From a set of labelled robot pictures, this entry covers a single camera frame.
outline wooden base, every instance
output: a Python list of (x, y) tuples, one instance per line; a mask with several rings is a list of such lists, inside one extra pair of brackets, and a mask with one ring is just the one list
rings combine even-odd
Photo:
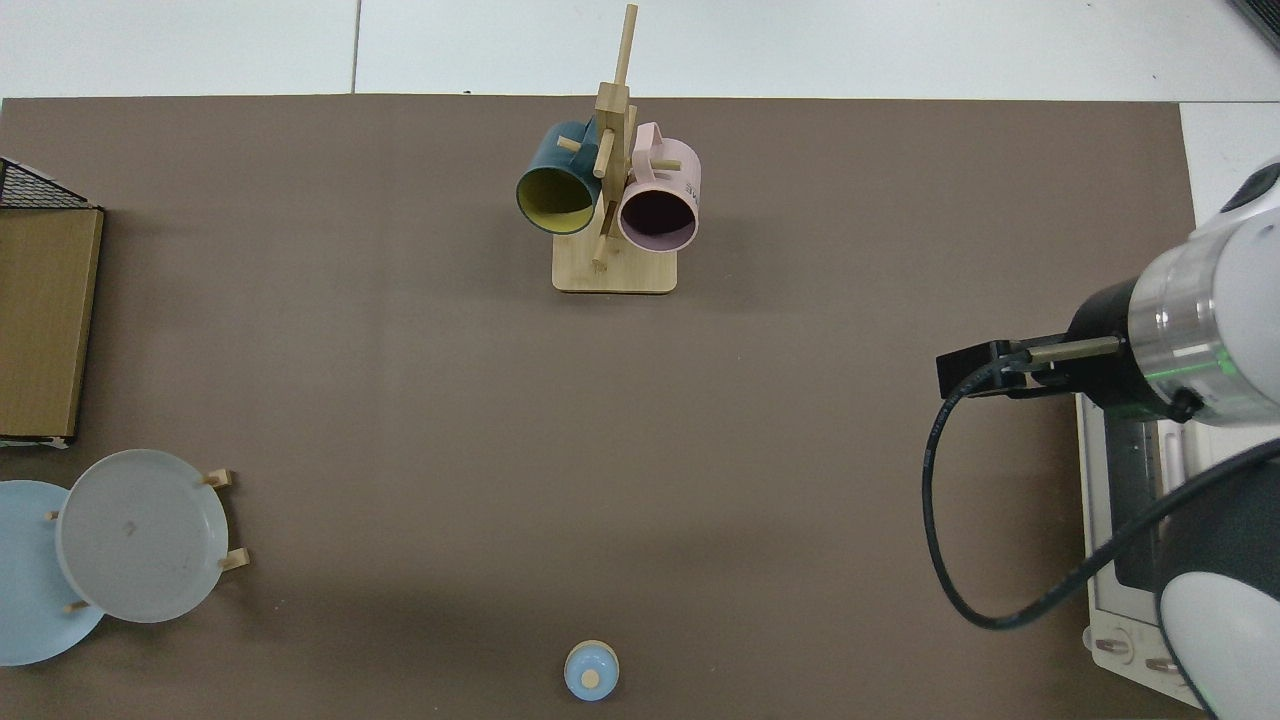
[(602, 261), (595, 261), (604, 215), (602, 197), (590, 224), (581, 232), (552, 236), (552, 284), (556, 290), (639, 295), (664, 295), (676, 290), (675, 252), (649, 252), (621, 237), (609, 237)]

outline black cable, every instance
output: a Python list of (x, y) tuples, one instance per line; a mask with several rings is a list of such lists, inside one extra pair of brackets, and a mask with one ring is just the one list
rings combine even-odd
[(955, 410), (955, 406), (989, 377), (1005, 372), (1015, 363), (1025, 363), (1027, 360), (1027, 351), (1015, 352), (993, 360), (970, 373), (969, 377), (966, 377), (964, 382), (961, 382), (942, 402), (942, 407), (938, 410), (938, 415), (933, 420), (933, 428), (929, 429), (929, 439), (924, 446), (924, 469), (920, 478), (920, 495), (924, 501), (924, 538), (929, 546), (929, 559), (933, 561), (933, 571), (937, 573), (938, 583), (942, 584), (942, 592), (946, 593), (947, 600), (951, 601), (951, 605), (956, 609), (956, 611), (959, 611), (965, 620), (988, 630), (1011, 630), (1032, 623), (1083, 588), (1089, 578), (1105, 568), (1107, 562), (1115, 560), (1116, 556), (1120, 555), (1120, 552), (1134, 538), (1137, 538), (1139, 533), (1144, 533), (1156, 527), (1157, 523), (1188, 502), (1199, 497), (1210, 487), (1231, 478), (1236, 473), (1247, 470), (1253, 465), (1280, 457), (1280, 439), (1274, 439), (1219, 462), (1208, 470), (1196, 475), (1178, 489), (1151, 503), (1137, 518), (1125, 523), (1124, 527), (1111, 536), (1111, 539), (1102, 543), (1101, 547), (1093, 551), (1093, 555), (1084, 559), (1084, 561), (1080, 562), (1075, 570), (1071, 570), (1060, 583), (1050, 588), (1048, 592), (1042, 594), (1036, 602), (1032, 602), (1027, 607), (1023, 607), (1010, 615), (998, 618), (983, 615), (965, 602), (963, 597), (960, 597), (959, 591), (956, 591), (955, 584), (951, 582), (951, 574), (947, 573), (946, 564), (942, 561), (942, 551), (938, 548), (938, 533), (933, 523), (933, 465), (937, 456), (938, 441), (942, 438), (942, 428), (946, 427), (947, 418), (951, 415), (951, 411)]

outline white plate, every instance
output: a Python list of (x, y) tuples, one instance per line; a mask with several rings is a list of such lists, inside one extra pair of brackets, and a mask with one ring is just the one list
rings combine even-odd
[(227, 515), (202, 479), (156, 450), (125, 450), (84, 470), (58, 520), (67, 582), (134, 623), (173, 620), (200, 605), (227, 556)]
[(49, 483), (0, 483), (0, 666), (49, 660), (102, 619), (92, 606), (63, 611), (81, 598), (58, 568), (58, 529), (45, 512), (65, 498), (65, 488)]

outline wire basket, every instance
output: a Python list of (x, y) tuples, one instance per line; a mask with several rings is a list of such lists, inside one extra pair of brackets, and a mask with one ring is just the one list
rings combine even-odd
[(83, 210), (100, 209), (38, 172), (0, 158), (0, 209)]

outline blue mug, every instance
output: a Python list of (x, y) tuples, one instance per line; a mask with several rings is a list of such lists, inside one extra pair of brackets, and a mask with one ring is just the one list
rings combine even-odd
[(600, 197), (600, 179), (591, 174), (598, 152), (594, 118), (588, 123), (567, 120), (552, 126), (516, 183), (516, 204), (525, 218), (554, 234), (585, 228)]

